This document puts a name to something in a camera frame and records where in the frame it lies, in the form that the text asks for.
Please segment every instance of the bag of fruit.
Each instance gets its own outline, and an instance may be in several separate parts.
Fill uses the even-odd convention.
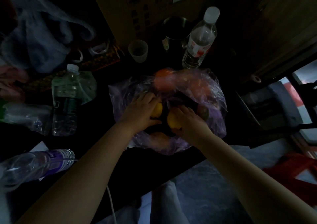
[[[146,91],[161,97],[162,104],[156,106],[152,117],[163,124],[137,133],[129,147],[151,148],[165,155],[188,149],[190,145],[171,132],[172,128],[181,128],[171,111],[179,105],[193,109],[215,135],[220,138],[226,135],[226,101],[216,76],[209,69],[174,71],[166,68],[154,76],[130,77],[109,86],[115,121],[119,121],[135,96]]]

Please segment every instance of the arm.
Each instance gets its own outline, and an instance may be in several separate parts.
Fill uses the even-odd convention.
[[[172,130],[196,146],[234,188],[254,223],[317,223],[317,213],[295,194],[215,136],[194,111],[175,110],[182,130]]]
[[[160,98],[143,94],[132,101],[115,124],[58,182],[18,220],[32,224],[89,224],[111,173],[137,132],[160,124],[150,115]]]

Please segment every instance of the plastic container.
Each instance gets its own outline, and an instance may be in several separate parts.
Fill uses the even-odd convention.
[[[18,185],[21,182],[33,181],[67,170],[74,163],[72,160],[63,159],[75,159],[74,152],[68,149],[60,149],[16,155],[0,163],[0,186],[8,187]]]
[[[42,135],[52,126],[52,106],[0,101],[0,121],[22,125]]]
[[[197,68],[201,65],[212,43],[217,37],[216,21],[220,10],[209,7],[203,21],[199,22],[189,36],[187,49],[183,57],[183,68]]]
[[[137,63],[143,63],[147,58],[149,47],[143,40],[136,40],[129,44],[129,53]]]
[[[54,116],[52,134],[70,136],[77,128],[77,111],[82,102],[82,90],[79,85],[78,66],[67,65],[67,74],[60,79],[58,86],[52,88]]]

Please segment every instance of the metal pot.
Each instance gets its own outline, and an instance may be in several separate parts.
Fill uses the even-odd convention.
[[[192,25],[186,18],[167,18],[163,22],[162,29],[165,37],[162,44],[167,52],[177,52],[187,47]]]

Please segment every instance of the plastic cup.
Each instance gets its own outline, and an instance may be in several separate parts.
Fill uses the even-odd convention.
[[[136,40],[129,44],[129,53],[137,63],[143,63],[147,58],[149,47],[143,40]]]

